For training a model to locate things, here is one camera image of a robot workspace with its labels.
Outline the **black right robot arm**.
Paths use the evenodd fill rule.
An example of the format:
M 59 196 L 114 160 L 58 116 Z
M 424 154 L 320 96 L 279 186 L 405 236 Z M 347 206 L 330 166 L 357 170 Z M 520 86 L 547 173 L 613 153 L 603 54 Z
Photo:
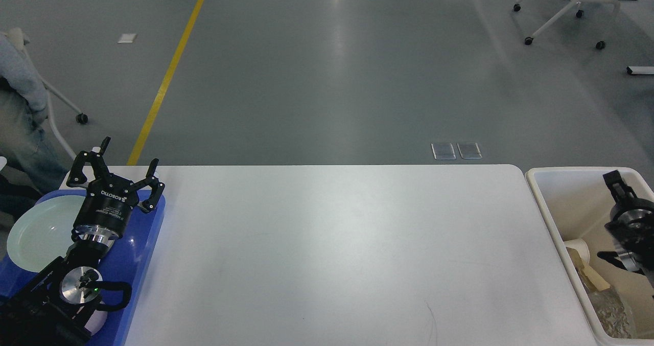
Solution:
M 615 205 L 603 227 L 613 239 L 614 251 L 596 256 L 613 266 L 645 276 L 653 285 L 653 203 L 638 197 L 619 171 L 603 174 Z

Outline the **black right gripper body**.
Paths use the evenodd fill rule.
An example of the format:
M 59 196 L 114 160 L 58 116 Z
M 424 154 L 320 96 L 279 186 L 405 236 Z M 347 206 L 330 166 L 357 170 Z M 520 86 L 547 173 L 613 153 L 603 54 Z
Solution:
M 638 222 L 652 216 L 652 201 L 638 197 L 614 197 L 615 205 L 611 209 L 611 220 L 620 223 Z

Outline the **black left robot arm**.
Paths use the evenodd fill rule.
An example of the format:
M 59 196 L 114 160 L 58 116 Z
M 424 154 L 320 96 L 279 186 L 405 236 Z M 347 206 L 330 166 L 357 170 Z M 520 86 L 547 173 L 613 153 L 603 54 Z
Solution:
M 106 137 L 97 152 L 82 150 L 73 160 L 66 185 L 84 189 L 85 197 L 72 245 L 2 304 L 2 345 L 85 345 L 94 313 L 129 306 L 132 285 L 106 279 L 100 265 L 123 239 L 134 209 L 156 210 L 166 186 L 156 158 L 139 181 L 112 173 L 104 160 L 109 143 Z

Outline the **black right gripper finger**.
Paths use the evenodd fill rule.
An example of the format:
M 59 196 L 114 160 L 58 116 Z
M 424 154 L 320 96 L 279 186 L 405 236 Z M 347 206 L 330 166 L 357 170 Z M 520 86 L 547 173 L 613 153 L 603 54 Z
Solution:
M 638 198 L 635 190 L 623 180 L 619 171 L 605 173 L 602 177 L 615 203 L 629 203 Z

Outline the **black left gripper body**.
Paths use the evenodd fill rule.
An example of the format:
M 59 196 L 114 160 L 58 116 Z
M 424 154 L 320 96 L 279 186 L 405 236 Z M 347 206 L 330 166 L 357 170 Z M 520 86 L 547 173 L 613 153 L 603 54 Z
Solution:
M 73 241 L 114 242 L 124 236 L 138 193 L 88 185 L 86 197 L 73 223 Z

